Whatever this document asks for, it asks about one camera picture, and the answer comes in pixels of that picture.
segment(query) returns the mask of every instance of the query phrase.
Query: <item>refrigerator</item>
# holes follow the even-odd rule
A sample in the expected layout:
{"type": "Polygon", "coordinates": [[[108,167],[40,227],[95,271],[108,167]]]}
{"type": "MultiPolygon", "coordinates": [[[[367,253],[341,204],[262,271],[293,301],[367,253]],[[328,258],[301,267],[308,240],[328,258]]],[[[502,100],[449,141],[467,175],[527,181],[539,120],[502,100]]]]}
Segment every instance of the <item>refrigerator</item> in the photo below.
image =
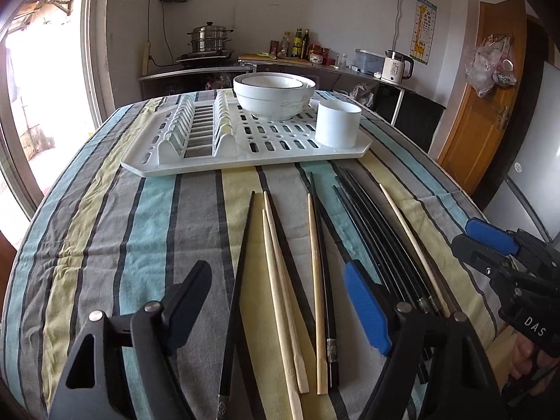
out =
{"type": "Polygon", "coordinates": [[[545,63],[542,79],[525,140],[484,215],[560,250],[560,70],[545,63]]]}

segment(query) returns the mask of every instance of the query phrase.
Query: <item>human hand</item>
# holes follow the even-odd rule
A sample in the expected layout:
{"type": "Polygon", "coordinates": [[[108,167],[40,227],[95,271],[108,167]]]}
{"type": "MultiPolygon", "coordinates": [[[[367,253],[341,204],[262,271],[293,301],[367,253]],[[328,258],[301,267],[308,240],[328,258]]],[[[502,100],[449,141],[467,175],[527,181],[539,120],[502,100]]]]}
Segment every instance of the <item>human hand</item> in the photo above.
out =
{"type": "MultiPolygon", "coordinates": [[[[513,350],[511,351],[510,374],[513,378],[519,379],[520,377],[529,374],[533,368],[531,356],[534,350],[535,344],[529,338],[523,336],[522,334],[517,335],[517,339],[513,345],[513,350]]],[[[558,362],[560,362],[560,358],[552,358],[544,351],[539,351],[537,356],[537,366],[539,368],[551,369],[554,368],[558,362]]],[[[529,394],[532,396],[541,394],[548,387],[552,377],[554,377],[555,371],[556,369],[551,371],[547,377],[540,380],[539,383],[529,391],[529,394]]]]}

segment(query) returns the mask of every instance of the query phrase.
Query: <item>black chopstick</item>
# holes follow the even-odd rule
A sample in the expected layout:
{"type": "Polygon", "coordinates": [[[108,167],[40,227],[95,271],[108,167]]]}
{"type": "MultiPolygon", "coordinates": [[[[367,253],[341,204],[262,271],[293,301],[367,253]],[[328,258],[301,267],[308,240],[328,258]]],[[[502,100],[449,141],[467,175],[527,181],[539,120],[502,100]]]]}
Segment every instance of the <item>black chopstick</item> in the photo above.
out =
{"type": "Polygon", "coordinates": [[[237,273],[233,283],[233,293],[231,294],[230,316],[227,322],[226,346],[223,350],[222,375],[219,379],[218,406],[216,408],[216,419],[223,420],[227,418],[228,403],[230,400],[231,388],[231,371],[233,367],[233,353],[235,350],[235,335],[237,331],[237,321],[240,317],[239,297],[241,295],[243,271],[245,269],[245,255],[247,253],[247,241],[249,239],[249,227],[251,224],[251,212],[253,211],[253,202],[255,192],[251,192],[251,198],[248,201],[247,217],[245,218],[245,228],[243,230],[243,239],[239,251],[239,261],[237,262],[237,273]]]}
{"type": "Polygon", "coordinates": [[[393,249],[396,251],[396,253],[398,253],[398,257],[402,261],[405,268],[411,272],[411,276],[418,279],[419,293],[422,294],[423,298],[429,300],[436,314],[441,314],[442,307],[439,304],[438,297],[436,296],[435,292],[433,292],[432,284],[429,282],[429,280],[427,280],[427,274],[424,272],[424,269],[421,269],[420,266],[412,258],[402,239],[398,236],[393,227],[388,223],[384,214],[371,199],[369,194],[365,192],[354,174],[352,174],[349,169],[344,169],[343,173],[347,175],[349,182],[355,187],[356,192],[362,197],[362,200],[365,202],[365,205],[370,213],[375,214],[378,217],[378,224],[380,224],[381,228],[384,228],[386,230],[384,233],[387,239],[390,239],[393,249]]]}
{"type": "Polygon", "coordinates": [[[423,292],[421,290],[420,283],[416,278],[415,272],[408,267],[406,260],[401,260],[396,253],[395,242],[387,238],[386,231],[382,229],[382,223],[379,222],[379,217],[371,213],[371,210],[366,206],[366,202],[363,197],[356,191],[354,186],[349,182],[348,177],[345,172],[340,172],[337,176],[337,181],[340,183],[342,188],[348,195],[349,200],[355,205],[356,209],[359,210],[360,216],[363,217],[363,221],[370,232],[373,242],[378,248],[384,263],[387,265],[388,269],[395,273],[398,282],[402,285],[403,290],[407,294],[407,301],[412,301],[419,310],[424,313],[431,312],[431,305],[424,298],[423,292]]]}
{"type": "Polygon", "coordinates": [[[337,328],[334,319],[333,288],[330,283],[329,261],[327,259],[327,247],[325,246],[325,236],[321,225],[321,214],[319,211],[319,199],[315,189],[315,179],[313,173],[309,174],[311,184],[311,198],[313,200],[313,210],[315,213],[315,225],[317,226],[318,249],[321,256],[321,272],[323,274],[323,295],[325,300],[325,337],[327,339],[327,364],[329,367],[329,388],[337,388],[339,383],[338,374],[338,346],[337,328]]]}
{"type": "MultiPolygon", "coordinates": [[[[338,199],[341,201],[346,213],[350,217],[352,224],[354,225],[362,243],[368,253],[371,261],[374,263],[377,269],[377,274],[381,279],[383,285],[395,296],[398,300],[408,301],[411,305],[414,305],[414,302],[411,302],[410,298],[406,296],[403,286],[397,281],[394,273],[391,273],[388,270],[388,267],[382,261],[380,254],[377,251],[376,245],[373,243],[371,239],[371,235],[366,228],[363,219],[360,216],[359,211],[356,209],[355,205],[351,203],[348,196],[346,196],[344,191],[340,191],[335,185],[332,186],[332,189],[336,193],[338,199]]],[[[428,359],[428,354],[424,351],[423,352],[424,359],[428,359]]],[[[420,361],[418,364],[418,380],[421,384],[425,384],[428,382],[428,371],[426,369],[426,365],[424,361],[420,361]]]]}

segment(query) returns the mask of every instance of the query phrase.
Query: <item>electric kettle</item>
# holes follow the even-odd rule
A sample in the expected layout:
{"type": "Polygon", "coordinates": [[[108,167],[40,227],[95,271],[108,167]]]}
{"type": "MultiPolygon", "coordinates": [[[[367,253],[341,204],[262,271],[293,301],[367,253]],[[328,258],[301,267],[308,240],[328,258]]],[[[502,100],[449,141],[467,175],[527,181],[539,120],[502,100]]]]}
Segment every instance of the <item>electric kettle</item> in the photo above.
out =
{"type": "Polygon", "coordinates": [[[383,64],[383,72],[381,73],[382,80],[400,84],[404,79],[410,79],[412,77],[412,70],[414,69],[414,60],[412,58],[395,52],[394,50],[387,50],[385,55],[387,58],[383,64]],[[407,75],[404,75],[405,63],[410,64],[407,75]]]}

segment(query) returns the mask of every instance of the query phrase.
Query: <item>white cylindrical container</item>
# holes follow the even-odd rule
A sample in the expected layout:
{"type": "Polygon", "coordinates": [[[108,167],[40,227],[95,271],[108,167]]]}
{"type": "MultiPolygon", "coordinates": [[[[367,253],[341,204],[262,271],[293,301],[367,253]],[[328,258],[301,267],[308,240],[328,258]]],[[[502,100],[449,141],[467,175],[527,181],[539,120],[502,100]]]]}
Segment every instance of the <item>white cylindrical container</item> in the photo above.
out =
{"type": "Polygon", "coordinates": [[[338,99],[322,100],[318,107],[315,140],[332,148],[354,147],[362,109],[338,99]]]}

